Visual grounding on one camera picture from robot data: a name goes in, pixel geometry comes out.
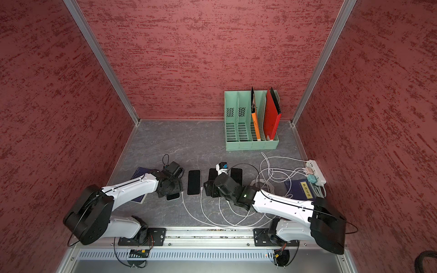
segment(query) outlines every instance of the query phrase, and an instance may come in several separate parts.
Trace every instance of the mounting plate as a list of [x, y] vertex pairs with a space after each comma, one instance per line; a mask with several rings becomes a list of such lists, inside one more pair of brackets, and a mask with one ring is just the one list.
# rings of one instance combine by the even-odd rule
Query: mounting plate
[[[253, 240], [255, 241], [255, 246], [277, 246], [274, 245], [269, 238], [268, 228], [254, 228], [253, 229]], [[287, 246], [298, 246], [299, 241], [291, 240], [287, 242]]]
[[[165, 228], [148, 228], [147, 229], [147, 237], [153, 237], [153, 242], [154, 245], [153, 246], [163, 246], [164, 243], [164, 239], [165, 239], [165, 233], [166, 233], [166, 229]], [[138, 246], [138, 242], [134, 241], [132, 239], [129, 238], [125, 238], [125, 237], [120, 237], [120, 239], [118, 240], [118, 245], [119, 246]]]

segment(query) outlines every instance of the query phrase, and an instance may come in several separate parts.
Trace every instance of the book cover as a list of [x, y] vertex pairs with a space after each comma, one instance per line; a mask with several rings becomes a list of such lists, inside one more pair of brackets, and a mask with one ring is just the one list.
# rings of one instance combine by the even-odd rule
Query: book cover
[[253, 126], [255, 127], [257, 141], [261, 141], [260, 127], [258, 126], [258, 118], [257, 118], [257, 105], [255, 104], [255, 93], [253, 92], [253, 87], [252, 87], [251, 99], [252, 99], [251, 112], [252, 112]]
[[273, 88], [270, 88], [270, 92], [267, 92], [266, 95], [266, 111], [264, 113], [263, 125], [266, 140], [274, 140], [281, 115], [282, 113], [279, 108], [276, 94], [274, 93]]

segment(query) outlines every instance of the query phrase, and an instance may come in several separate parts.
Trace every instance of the power strip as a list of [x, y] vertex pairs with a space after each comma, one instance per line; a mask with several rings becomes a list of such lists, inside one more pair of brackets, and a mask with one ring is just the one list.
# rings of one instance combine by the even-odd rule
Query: power strip
[[306, 166], [311, 168], [314, 172], [314, 176], [317, 179], [316, 185], [317, 186], [323, 186], [326, 184], [326, 179], [322, 174], [322, 171], [320, 170], [319, 166], [317, 165], [315, 160], [308, 160], [306, 163]]

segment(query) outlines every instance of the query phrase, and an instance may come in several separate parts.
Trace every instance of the ventilation holes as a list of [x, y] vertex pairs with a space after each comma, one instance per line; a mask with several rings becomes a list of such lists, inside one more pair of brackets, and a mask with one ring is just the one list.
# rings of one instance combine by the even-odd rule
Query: ventilation holes
[[234, 108], [226, 108], [226, 117], [234, 117]]
[[246, 108], [245, 107], [238, 107], [238, 116], [244, 117], [245, 114], [246, 114]]
[[233, 123], [226, 123], [226, 141], [235, 142], [237, 141], [235, 125]]
[[[236, 250], [236, 249], [181, 249], [167, 250], [154, 249], [151, 251], [149, 260], [221, 260], [221, 261], [261, 261], [272, 259], [271, 250]], [[141, 260], [142, 257], [130, 254], [129, 249], [118, 250], [117, 256], [119, 259]], [[78, 255], [81, 260], [115, 260], [114, 251], [112, 249], [87, 249], [81, 251]]]

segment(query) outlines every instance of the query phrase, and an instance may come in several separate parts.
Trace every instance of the black motor joint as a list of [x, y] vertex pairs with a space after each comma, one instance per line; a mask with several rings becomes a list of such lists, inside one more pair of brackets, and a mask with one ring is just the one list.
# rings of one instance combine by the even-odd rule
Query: black motor joint
[[151, 174], [158, 180], [158, 187], [156, 188], [158, 197], [161, 198], [181, 192], [183, 189], [180, 179], [184, 175], [184, 172], [185, 170], [174, 161], [161, 171], [157, 169], [152, 170]]

